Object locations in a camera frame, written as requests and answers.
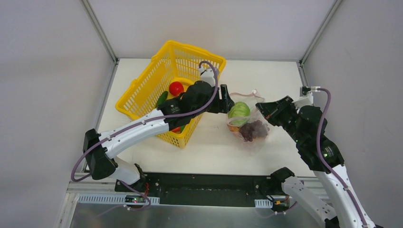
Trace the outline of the green cabbage toy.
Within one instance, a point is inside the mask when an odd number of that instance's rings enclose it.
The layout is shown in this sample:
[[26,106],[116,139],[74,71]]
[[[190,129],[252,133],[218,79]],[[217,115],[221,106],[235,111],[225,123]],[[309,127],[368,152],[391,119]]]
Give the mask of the green cabbage toy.
[[245,102],[236,102],[228,112],[229,125],[241,127],[249,121],[250,108]]

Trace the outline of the red tomato toy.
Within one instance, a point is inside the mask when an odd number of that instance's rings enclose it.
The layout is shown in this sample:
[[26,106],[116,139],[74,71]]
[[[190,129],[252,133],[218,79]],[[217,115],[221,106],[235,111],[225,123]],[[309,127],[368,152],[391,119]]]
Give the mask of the red tomato toy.
[[172,96],[177,97],[184,92],[184,87],[179,81],[174,81],[169,85],[168,90]]

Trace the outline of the clear pink-dotted zip bag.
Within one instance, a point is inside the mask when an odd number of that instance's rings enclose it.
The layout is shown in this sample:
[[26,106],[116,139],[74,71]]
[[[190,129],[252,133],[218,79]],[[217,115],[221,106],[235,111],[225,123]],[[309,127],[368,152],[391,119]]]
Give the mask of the clear pink-dotted zip bag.
[[250,94],[231,93],[234,106],[227,113],[227,127],[239,147],[249,155],[255,155],[266,144],[269,124],[264,119],[257,103],[265,102],[257,90]]

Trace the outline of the purple grapes toy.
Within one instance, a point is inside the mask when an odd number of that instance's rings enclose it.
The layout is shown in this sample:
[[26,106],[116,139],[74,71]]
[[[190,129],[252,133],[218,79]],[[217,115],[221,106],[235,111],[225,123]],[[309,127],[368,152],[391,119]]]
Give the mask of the purple grapes toy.
[[266,138],[269,133],[269,128],[261,120],[256,120],[251,123],[245,123],[239,133],[245,142],[252,142],[257,138]]

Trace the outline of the yellow plastic basket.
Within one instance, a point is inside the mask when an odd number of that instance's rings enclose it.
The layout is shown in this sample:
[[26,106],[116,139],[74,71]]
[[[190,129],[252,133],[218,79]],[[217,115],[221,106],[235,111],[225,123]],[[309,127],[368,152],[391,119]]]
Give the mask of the yellow plastic basket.
[[198,68],[204,60],[210,62],[219,72],[226,66],[224,57],[197,46],[168,40],[116,102],[116,110],[131,120],[148,114],[155,108],[163,93],[169,99],[174,97],[168,90],[171,83],[180,82],[186,90],[199,81]]

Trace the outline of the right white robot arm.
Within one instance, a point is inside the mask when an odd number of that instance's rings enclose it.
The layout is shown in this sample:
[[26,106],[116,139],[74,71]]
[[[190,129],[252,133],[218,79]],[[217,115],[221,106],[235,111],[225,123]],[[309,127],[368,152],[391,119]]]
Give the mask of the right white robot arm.
[[271,174],[269,186],[273,193],[294,198],[323,228],[378,227],[357,198],[339,148],[324,135],[326,110],[312,105],[297,108],[289,96],[275,102],[256,103],[256,108],[269,124],[282,127],[292,138],[298,154],[321,182],[332,205],[304,189],[287,167]]

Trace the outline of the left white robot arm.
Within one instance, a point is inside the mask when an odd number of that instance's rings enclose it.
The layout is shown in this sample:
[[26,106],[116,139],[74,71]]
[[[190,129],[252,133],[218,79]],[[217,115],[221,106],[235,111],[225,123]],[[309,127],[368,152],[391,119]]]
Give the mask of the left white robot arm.
[[125,182],[133,192],[140,192],[145,179],[139,167],[118,158],[118,154],[151,136],[185,126],[204,112],[226,114],[234,104],[225,84],[211,86],[197,81],[186,92],[167,99],[127,125],[102,133],[90,129],[85,133],[83,145],[89,176],[94,180],[113,177]]

